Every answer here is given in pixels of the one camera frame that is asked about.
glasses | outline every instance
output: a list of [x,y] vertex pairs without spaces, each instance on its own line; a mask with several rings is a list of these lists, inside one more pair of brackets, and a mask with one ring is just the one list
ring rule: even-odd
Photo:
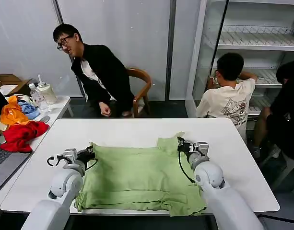
[[69,35],[69,36],[63,38],[60,43],[57,43],[57,49],[59,51],[62,51],[62,46],[67,46],[68,45],[68,42],[67,42],[66,39],[70,38],[70,37],[73,37],[73,35]]

graphic print on t-shirt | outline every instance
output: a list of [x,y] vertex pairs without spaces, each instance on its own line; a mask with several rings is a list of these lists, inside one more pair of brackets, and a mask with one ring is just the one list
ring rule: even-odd
[[226,115],[227,118],[230,118],[235,126],[238,126],[246,122],[246,108],[246,100],[236,102],[230,98],[228,103],[223,108],[222,113]]

white t-shirt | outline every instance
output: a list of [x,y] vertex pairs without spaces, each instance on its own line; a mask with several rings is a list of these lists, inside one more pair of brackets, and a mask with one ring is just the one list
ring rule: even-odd
[[207,90],[196,109],[196,117],[229,118],[245,141],[249,101],[255,84],[254,79],[248,79],[234,89],[223,86]]
[[81,61],[81,68],[82,68],[82,71],[83,71],[83,74],[85,74],[89,79],[91,80],[96,80],[99,85],[105,89],[108,94],[110,95],[110,99],[111,100],[115,100],[116,99],[109,93],[109,91],[105,88],[104,84],[101,82],[101,80],[98,78],[98,76],[95,74],[95,72],[91,69],[88,61]]

white container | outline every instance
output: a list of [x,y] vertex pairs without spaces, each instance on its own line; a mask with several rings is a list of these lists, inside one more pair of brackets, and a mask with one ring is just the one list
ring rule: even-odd
[[34,83],[29,84],[28,87],[30,87],[31,89],[31,96],[32,96],[33,102],[35,102],[38,105],[39,109],[42,111],[49,110],[48,104],[44,96],[41,94],[41,92],[39,92],[36,89],[36,86],[34,85]]
[[40,82],[38,83],[37,89],[44,96],[48,105],[54,104],[56,102],[56,96],[52,90],[52,87],[49,84],[46,84],[45,82]]

person in black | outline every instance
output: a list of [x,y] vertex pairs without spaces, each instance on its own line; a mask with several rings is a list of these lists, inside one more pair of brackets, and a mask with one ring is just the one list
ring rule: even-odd
[[259,152],[262,140],[268,136],[272,143],[294,159],[294,61],[280,66],[276,76],[282,89],[270,108],[264,108],[259,115],[254,131],[254,151]]
[[83,43],[79,31],[69,24],[56,27],[53,39],[58,50],[74,58],[71,69],[96,111],[106,117],[131,115],[134,95],[127,70],[108,47]]

